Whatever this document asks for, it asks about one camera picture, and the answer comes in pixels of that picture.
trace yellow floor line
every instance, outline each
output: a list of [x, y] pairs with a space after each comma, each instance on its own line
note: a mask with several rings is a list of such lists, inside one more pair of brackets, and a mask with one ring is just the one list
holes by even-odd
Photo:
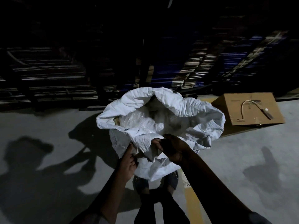
[[185, 187], [185, 198], [186, 198], [187, 212], [188, 212], [190, 223], [204, 224], [204, 221], [202, 219], [202, 214], [200, 211], [199, 200], [182, 170], [181, 170], [181, 175]]

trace white sack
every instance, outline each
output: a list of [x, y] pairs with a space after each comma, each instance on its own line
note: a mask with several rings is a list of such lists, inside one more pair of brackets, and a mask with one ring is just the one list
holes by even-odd
[[[157, 99], [149, 102], [154, 95]], [[154, 113], [152, 118], [147, 109]], [[115, 125], [114, 118], [118, 116], [126, 128]], [[164, 153], [151, 146], [152, 139], [162, 139], [161, 134], [172, 133], [197, 153], [210, 148], [211, 141], [220, 137], [224, 122], [224, 114], [210, 103], [190, 97], [182, 98], [181, 94], [164, 87], [130, 90], [107, 105], [97, 117], [100, 129], [110, 129], [112, 146], [119, 157], [122, 157], [130, 141], [143, 152], [144, 157], [138, 159], [135, 175], [150, 181], [180, 169]]]

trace dark pants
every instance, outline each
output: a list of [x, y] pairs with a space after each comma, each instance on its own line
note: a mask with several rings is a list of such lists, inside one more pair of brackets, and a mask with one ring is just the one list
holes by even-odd
[[189, 219], [174, 201], [170, 192], [165, 189], [158, 188], [150, 190], [149, 195], [141, 195], [141, 207], [135, 218], [134, 224], [155, 224], [154, 204], [161, 202], [163, 207], [164, 224], [190, 224]]

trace foot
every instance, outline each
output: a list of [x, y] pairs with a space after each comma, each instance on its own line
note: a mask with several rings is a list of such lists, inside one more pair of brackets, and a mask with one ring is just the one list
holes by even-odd
[[144, 178], [134, 176], [133, 185], [135, 186], [135, 189], [139, 195], [150, 193], [149, 182]]
[[163, 188], [172, 195], [178, 185], [178, 171], [174, 171], [165, 176]]

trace hand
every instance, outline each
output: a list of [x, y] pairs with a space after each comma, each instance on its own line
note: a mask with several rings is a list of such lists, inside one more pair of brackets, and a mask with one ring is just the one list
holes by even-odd
[[181, 165], [182, 160], [186, 154], [188, 154], [192, 149], [187, 143], [179, 139], [177, 136], [166, 134], [163, 137], [170, 141], [170, 146], [162, 147], [161, 139], [152, 139], [152, 144], [154, 144], [158, 149], [168, 156], [169, 160], [177, 165]]
[[137, 166], [138, 162], [134, 158], [134, 156], [131, 154], [134, 146], [133, 143], [130, 142], [127, 150], [125, 151], [117, 170], [117, 176], [120, 177], [125, 182], [129, 181], [131, 177], [133, 176]]

